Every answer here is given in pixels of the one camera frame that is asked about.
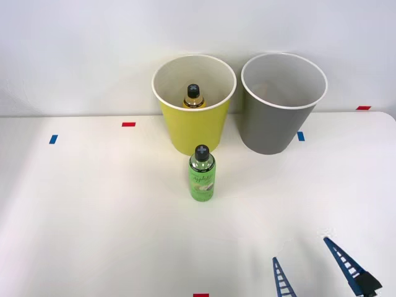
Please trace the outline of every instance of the green bottle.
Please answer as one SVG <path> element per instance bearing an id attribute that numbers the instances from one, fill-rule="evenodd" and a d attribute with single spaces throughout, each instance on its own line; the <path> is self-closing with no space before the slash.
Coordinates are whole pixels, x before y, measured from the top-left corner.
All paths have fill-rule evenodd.
<path id="1" fill-rule="evenodd" d="M 189 161 L 189 180 L 192 198 L 196 201 L 208 201 L 215 187 L 216 162 L 209 148 L 200 144 Z"/>

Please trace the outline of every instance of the table surface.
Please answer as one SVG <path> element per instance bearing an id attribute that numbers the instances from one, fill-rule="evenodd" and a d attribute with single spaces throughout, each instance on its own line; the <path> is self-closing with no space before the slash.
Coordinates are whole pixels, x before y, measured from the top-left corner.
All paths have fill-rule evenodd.
<path id="1" fill-rule="evenodd" d="M 274 256 L 298 296 L 354 296 L 324 236 L 392 296 L 396 122 L 313 113 L 301 131 L 259 155 L 229 116 L 196 202 L 162 116 L 1 118 L 0 296 L 276 296 Z"/>

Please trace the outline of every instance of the yellow cup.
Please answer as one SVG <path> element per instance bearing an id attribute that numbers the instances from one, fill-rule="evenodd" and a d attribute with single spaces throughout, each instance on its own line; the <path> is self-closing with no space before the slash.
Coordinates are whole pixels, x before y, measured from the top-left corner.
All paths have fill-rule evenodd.
<path id="1" fill-rule="evenodd" d="M 199 85 L 207 107 L 183 108 L 190 84 Z M 203 54 L 176 58 L 154 73 L 152 88 L 179 152 L 192 155 L 199 144 L 210 151 L 217 147 L 236 88 L 236 76 L 229 65 Z"/>

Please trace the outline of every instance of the bottle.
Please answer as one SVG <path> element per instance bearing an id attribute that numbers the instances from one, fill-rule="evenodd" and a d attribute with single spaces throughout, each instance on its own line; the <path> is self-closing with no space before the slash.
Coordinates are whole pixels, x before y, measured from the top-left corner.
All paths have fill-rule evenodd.
<path id="1" fill-rule="evenodd" d="M 208 201 L 215 187 L 216 162 L 209 148 L 200 144 L 189 161 L 189 183 L 192 198 Z"/>
<path id="2" fill-rule="evenodd" d="M 184 108 L 204 108 L 206 106 L 205 99 L 199 93 L 199 86 L 196 84 L 187 87 L 187 96 L 184 97 Z"/>

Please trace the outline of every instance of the white wall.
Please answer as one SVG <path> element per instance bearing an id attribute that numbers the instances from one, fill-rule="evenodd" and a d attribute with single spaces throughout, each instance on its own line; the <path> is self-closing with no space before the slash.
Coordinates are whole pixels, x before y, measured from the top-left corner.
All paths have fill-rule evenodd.
<path id="1" fill-rule="evenodd" d="M 393 0 L 3 1 L 0 115 L 156 114 L 151 77 L 173 56 L 212 54 L 240 72 L 288 51 L 327 74 L 317 111 L 396 116 L 395 29 Z"/>

